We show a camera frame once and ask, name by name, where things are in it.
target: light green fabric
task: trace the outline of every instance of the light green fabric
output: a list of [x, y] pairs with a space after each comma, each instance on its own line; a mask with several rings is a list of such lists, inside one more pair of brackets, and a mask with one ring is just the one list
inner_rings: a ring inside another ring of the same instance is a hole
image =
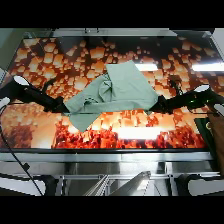
[[91, 82], [81, 93], [65, 103], [71, 123], [85, 131], [102, 112], [150, 108], [158, 95], [133, 61], [107, 64], [108, 74]]

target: green cloth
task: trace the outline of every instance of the green cloth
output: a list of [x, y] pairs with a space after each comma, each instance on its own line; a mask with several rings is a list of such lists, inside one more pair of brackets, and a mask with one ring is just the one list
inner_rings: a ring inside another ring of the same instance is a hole
[[80, 131], [102, 113], [144, 109], [147, 114], [158, 101], [158, 95], [133, 61], [107, 64], [108, 74], [92, 81], [81, 93], [65, 103], [66, 114]]

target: orange patterned surface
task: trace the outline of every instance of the orange patterned surface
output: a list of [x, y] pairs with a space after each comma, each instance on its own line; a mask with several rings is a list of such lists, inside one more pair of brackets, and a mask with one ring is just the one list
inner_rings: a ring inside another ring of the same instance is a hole
[[[62, 96], [64, 101], [82, 91], [96, 77], [106, 72], [105, 64], [155, 63], [158, 70], [143, 72], [158, 94], [166, 98], [175, 96], [169, 80], [179, 80], [183, 92], [202, 83], [209, 83], [213, 90], [223, 95], [222, 73], [194, 72], [192, 64], [220, 60], [209, 43], [186, 38], [169, 37], [110, 37], [105, 42], [91, 37], [89, 43], [82, 37], [24, 39], [9, 68], [10, 75], [21, 75], [34, 86], [41, 88], [46, 81], [56, 77], [47, 94]], [[195, 112], [206, 112], [200, 108]], [[143, 110], [102, 113], [84, 133], [69, 122], [68, 117], [43, 112], [35, 103], [8, 106], [2, 116], [4, 134], [14, 148], [205, 148], [194, 118], [183, 107], [174, 114], [152, 113]], [[154, 139], [119, 139], [123, 127], [159, 127], [161, 132]]]

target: tabletop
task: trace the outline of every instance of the tabletop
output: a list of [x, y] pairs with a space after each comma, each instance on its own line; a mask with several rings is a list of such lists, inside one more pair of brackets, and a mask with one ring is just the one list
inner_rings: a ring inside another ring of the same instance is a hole
[[[175, 36], [24, 38], [5, 79], [20, 75], [42, 88], [46, 81], [56, 78], [46, 93], [53, 98], [62, 96], [66, 102], [106, 73], [105, 64], [129, 60], [157, 66], [156, 70], [146, 69], [142, 73], [155, 91], [167, 99], [176, 95], [170, 80], [177, 81], [183, 93], [209, 84], [224, 96], [224, 69], [203, 69], [205, 64], [222, 65], [222, 57], [213, 39], [196, 31], [182, 31]], [[193, 65], [201, 67], [194, 70]], [[204, 107], [192, 113], [182, 107], [171, 115], [153, 112], [147, 116], [141, 109], [102, 113], [83, 133], [68, 117], [44, 112], [36, 103], [9, 105], [1, 119], [9, 145], [17, 149], [207, 150], [194, 122], [195, 118], [206, 117], [207, 111]]]

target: robotic arm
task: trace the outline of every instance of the robotic arm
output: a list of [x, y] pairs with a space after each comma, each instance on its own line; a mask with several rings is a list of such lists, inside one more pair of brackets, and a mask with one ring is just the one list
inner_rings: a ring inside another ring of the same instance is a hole
[[[45, 92], [49, 85], [52, 85], [55, 79], [45, 83], [43, 90], [39, 90], [25, 78], [21, 76], [13, 76], [9, 82], [0, 89], [0, 109], [10, 102], [18, 99], [24, 103], [35, 102], [44, 106], [44, 111], [52, 113], [69, 113], [63, 103], [63, 98], [56, 99], [48, 96]], [[211, 90], [209, 85], [200, 85], [194, 90], [180, 94], [171, 99], [165, 99], [159, 96], [158, 102], [150, 109], [150, 111], [158, 113], [172, 114], [174, 109], [187, 106], [189, 110], [201, 108], [207, 105], [212, 111], [217, 111], [224, 116], [224, 97], [218, 95]]]

